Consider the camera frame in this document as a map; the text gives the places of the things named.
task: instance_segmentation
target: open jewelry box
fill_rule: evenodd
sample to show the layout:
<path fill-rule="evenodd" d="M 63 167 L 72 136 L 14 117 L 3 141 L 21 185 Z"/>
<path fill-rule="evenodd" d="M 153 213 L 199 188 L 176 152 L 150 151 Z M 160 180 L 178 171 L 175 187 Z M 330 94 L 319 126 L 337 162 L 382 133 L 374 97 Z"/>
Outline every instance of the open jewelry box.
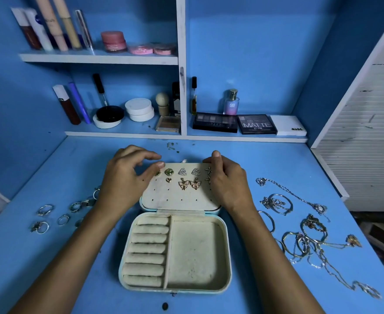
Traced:
<path fill-rule="evenodd" d="M 230 246 L 210 172 L 210 164 L 166 163 L 151 180 L 139 200 L 147 212 L 133 221 L 119 266 L 126 289 L 207 294 L 227 289 Z"/>

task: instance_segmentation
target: person's left hand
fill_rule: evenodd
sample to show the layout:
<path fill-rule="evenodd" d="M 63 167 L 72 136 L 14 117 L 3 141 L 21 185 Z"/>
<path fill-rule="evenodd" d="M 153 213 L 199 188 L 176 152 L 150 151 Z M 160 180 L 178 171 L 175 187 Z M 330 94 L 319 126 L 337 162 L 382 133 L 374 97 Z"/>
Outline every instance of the person's left hand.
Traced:
<path fill-rule="evenodd" d="M 144 159 L 160 158 L 161 155 L 135 145 L 120 148 L 106 167 L 95 209 L 119 220 L 139 200 L 154 174 L 165 164 L 162 161 L 153 163 L 139 176 L 134 168 L 142 165 Z"/>

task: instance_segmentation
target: hand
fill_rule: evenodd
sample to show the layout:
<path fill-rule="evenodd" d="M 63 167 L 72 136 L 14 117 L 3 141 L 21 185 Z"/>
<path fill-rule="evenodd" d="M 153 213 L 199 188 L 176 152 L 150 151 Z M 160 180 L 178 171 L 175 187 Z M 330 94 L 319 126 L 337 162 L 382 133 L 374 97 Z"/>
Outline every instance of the hand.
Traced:
<path fill-rule="evenodd" d="M 212 164 L 211 189 L 230 214 L 256 211 L 247 183 L 246 171 L 239 164 L 221 156 L 218 151 L 203 160 Z"/>
<path fill-rule="evenodd" d="M 135 145 L 120 148 L 106 167 L 95 209 L 119 220 L 139 200 L 154 174 L 165 164 L 161 161 L 153 163 L 139 176 L 134 168 L 142 165 L 144 159 L 160 158 L 161 155 Z"/>

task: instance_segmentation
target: person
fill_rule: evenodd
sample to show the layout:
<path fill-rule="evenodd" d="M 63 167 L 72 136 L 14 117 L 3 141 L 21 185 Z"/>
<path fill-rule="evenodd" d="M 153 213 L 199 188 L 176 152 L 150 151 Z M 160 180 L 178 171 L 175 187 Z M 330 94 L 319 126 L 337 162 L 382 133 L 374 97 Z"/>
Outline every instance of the person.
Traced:
<path fill-rule="evenodd" d="M 94 209 L 10 314 L 71 312 L 106 237 L 165 166 L 155 162 L 137 176 L 134 169 L 144 159 L 159 160 L 161 156 L 133 145 L 115 154 L 106 167 Z M 246 246 L 264 312 L 324 313 L 258 214 L 244 169 L 218 151 L 203 162 L 211 163 L 212 191 L 236 223 Z"/>

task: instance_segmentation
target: blue desk surface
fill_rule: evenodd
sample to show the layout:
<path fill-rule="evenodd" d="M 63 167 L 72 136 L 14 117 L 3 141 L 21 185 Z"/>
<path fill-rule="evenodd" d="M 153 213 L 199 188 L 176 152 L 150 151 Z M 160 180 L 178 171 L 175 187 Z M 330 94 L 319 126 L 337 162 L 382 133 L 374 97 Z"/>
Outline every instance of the blue desk surface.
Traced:
<path fill-rule="evenodd" d="M 259 203 L 263 196 L 286 193 L 270 183 L 261 188 L 255 182 L 257 177 L 274 179 L 300 197 L 328 206 L 327 216 L 331 223 L 320 217 L 328 229 L 328 241 L 344 243 L 348 234 L 355 234 L 363 248 L 325 247 L 325 255 L 348 282 L 367 283 L 376 288 L 383 299 L 373 299 L 359 289 L 349 290 L 324 269 L 315 269 L 305 260 L 296 264 L 295 269 L 327 313 L 384 313 L 384 267 L 305 144 L 94 137 L 67 137 L 0 215 L 0 313 L 7 312 L 30 286 L 85 212 L 73 214 L 69 224 L 63 227 L 56 224 L 57 218 L 68 213 L 71 203 L 92 194 L 100 185 L 107 161 L 118 148 L 129 144 L 159 152 L 166 162 L 183 159 L 200 162 L 218 149 L 246 169 L 258 208 L 263 208 Z M 290 199 L 294 211 L 289 215 L 269 212 L 276 222 L 275 238 L 281 238 L 284 232 L 299 231 L 303 218 L 309 213 L 316 215 L 310 206 L 294 197 Z M 37 209 L 45 204 L 55 205 L 55 210 L 46 218 L 37 217 Z M 125 290 L 118 281 L 117 270 L 130 224 L 139 213 L 139 207 L 133 207 L 107 238 L 73 313 L 160 313 L 163 302 L 168 303 L 171 313 L 261 312 L 249 261 L 225 211 L 220 216 L 228 226 L 233 270 L 233 279 L 226 292 L 173 297 L 165 293 Z M 29 232 L 32 222 L 37 220 L 50 222 L 51 228 L 46 234 Z"/>

